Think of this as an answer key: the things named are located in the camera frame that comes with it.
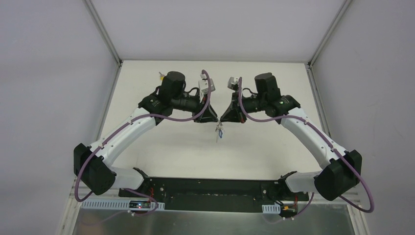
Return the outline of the metal keyring carabiner plate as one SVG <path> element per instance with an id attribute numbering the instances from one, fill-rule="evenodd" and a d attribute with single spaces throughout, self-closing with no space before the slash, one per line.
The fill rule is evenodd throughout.
<path id="1" fill-rule="evenodd" d="M 215 127 L 215 133 L 216 133 L 216 143 L 218 143 L 222 138 L 224 134 L 224 128 L 221 121 L 218 121 Z"/>

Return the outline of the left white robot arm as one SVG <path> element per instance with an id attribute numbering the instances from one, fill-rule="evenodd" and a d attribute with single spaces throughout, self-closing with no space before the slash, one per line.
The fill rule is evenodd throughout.
<path id="1" fill-rule="evenodd" d="M 163 120 L 196 123 L 217 122 L 217 114 L 210 105 L 215 91 L 213 80 L 205 70 L 201 72 L 198 86 L 186 91 L 185 75 L 168 72 L 162 82 L 138 107 L 111 133 L 86 145 L 78 144 L 73 151 L 73 171 L 76 175 L 75 196 L 79 184 L 84 183 L 95 195 L 102 195 L 112 188 L 130 189 L 137 198 L 149 193 L 144 173 L 137 169 L 115 167 L 120 154 L 138 137 L 159 125 Z"/>

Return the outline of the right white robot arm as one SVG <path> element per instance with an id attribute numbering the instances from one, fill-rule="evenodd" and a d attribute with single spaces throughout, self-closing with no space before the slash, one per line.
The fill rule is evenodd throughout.
<path id="1" fill-rule="evenodd" d="M 322 133 L 309 119 L 304 109 L 290 95 L 281 95 L 272 73 L 254 78 L 256 92 L 249 97 L 242 95 L 240 81 L 231 77 L 228 88 L 233 90 L 231 103 L 221 122 L 245 123 L 247 114 L 264 111 L 289 130 L 309 150 L 321 171 L 300 173 L 292 171 L 279 179 L 278 195 L 285 201 L 297 192 L 317 192 L 324 199 L 333 201 L 359 184 L 356 174 L 361 173 L 362 156 L 356 150 L 347 151 L 328 135 Z"/>

